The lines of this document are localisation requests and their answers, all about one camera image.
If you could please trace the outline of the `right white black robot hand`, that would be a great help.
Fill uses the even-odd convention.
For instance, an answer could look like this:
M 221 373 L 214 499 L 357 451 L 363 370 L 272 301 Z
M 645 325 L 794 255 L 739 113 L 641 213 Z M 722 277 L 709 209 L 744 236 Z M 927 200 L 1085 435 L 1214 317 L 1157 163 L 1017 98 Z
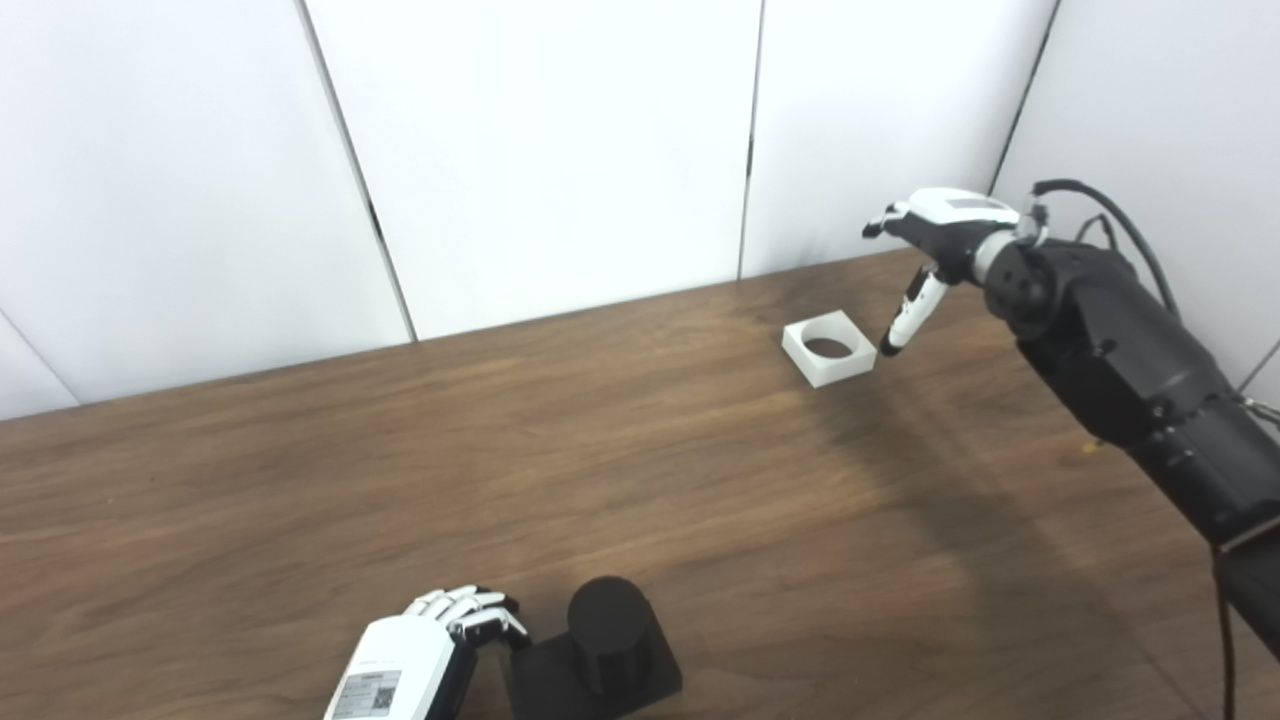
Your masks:
M 879 340 L 879 351 L 887 357 L 899 355 L 951 287 L 980 286 L 989 260 L 1016 238 L 1020 219 L 1020 213 L 1005 202 L 947 187 L 918 190 L 869 219 L 861 228 L 863 238 L 888 234 L 929 259 L 909 283 Z

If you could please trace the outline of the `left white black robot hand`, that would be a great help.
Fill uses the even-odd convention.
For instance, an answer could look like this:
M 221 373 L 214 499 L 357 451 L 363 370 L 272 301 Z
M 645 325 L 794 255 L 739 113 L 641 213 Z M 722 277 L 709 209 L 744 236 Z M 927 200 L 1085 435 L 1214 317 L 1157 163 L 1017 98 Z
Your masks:
M 370 623 L 326 707 L 328 719 L 456 719 L 481 647 L 532 643 L 518 601 L 483 585 L 436 588 Z

